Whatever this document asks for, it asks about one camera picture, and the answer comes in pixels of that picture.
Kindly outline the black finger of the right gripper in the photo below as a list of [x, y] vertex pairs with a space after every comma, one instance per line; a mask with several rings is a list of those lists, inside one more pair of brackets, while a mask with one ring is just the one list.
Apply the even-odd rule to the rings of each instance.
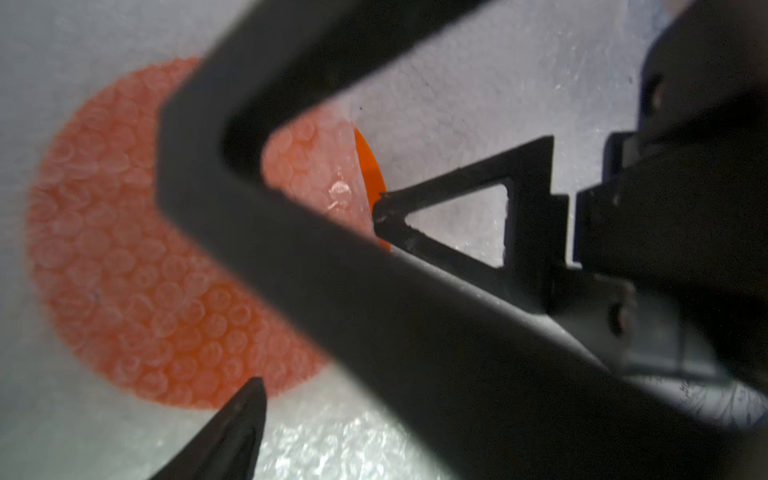
[[542, 312], [565, 261], [568, 198], [551, 191], [544, 136], [381, 196], [376, 235], [527, 312]]

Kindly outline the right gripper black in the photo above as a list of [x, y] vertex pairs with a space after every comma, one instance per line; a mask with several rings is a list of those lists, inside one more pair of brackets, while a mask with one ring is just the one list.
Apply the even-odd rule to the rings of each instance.
[[575, 198], [550, 317], [620, 376], [767, 380], [767, 5], [694, 1]]

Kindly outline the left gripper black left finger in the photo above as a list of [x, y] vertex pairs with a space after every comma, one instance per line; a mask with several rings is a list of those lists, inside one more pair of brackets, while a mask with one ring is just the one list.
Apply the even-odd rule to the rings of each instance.
[[155, 479], [233, 479], [254, 477], [267, 412], [264, 382], [254, 377], [153, 475]]

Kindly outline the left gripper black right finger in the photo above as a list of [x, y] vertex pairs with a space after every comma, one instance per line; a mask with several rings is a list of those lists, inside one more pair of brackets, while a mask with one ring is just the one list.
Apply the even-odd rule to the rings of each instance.
[[695, 420], [264, 184], [268, 135], [476, 8], [262, 1], [166, 103], [157, 203], [475, 479], [763, 479]]

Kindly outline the clear bubble wrap sheet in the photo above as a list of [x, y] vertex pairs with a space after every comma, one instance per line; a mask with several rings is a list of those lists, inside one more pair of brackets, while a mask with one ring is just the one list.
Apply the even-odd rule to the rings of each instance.
[[[54, 333], [25, 256], [28, 189], [52, 138], [94, 93], [146, 65], [203, 54], [246, 1], [1, 5], [1, 475], [146, 479], [207, 411], [147, 402]], [[607, 135], [634, 125], [639, 69], [680, 1], [498, 1], [348, 94], [399, 189], [551, 134], [553, 188], [600, 177]], [[449, 472], [336, 365], [268, 407], [260, 479], [446, 479]]]

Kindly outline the orange plate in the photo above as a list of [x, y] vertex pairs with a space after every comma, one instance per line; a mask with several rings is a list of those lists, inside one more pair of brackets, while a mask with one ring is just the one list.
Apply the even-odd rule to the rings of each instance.
[[197, 65], [152, 64], [88, 99], [42, 159], [25, 227], [36, 289], [83, 363], [138, 397], [213, 409], [253, 377], [285, 392], [327, 358], [156, 207], [159, 108]]

